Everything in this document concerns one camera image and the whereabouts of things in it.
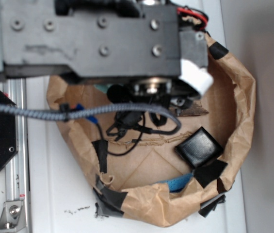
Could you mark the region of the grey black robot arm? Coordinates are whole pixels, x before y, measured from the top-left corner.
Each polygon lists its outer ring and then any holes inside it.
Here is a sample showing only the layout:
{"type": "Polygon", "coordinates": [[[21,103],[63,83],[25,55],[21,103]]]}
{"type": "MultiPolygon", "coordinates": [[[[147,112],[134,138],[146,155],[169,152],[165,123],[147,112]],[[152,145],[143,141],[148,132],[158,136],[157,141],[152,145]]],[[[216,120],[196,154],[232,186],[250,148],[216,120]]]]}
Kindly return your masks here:
{"type": "Polygon", "coordinates": [[[0,0],[0,82],[118,83],[181,108],[214,82],[207,22],[172,0],[0,0]]]}

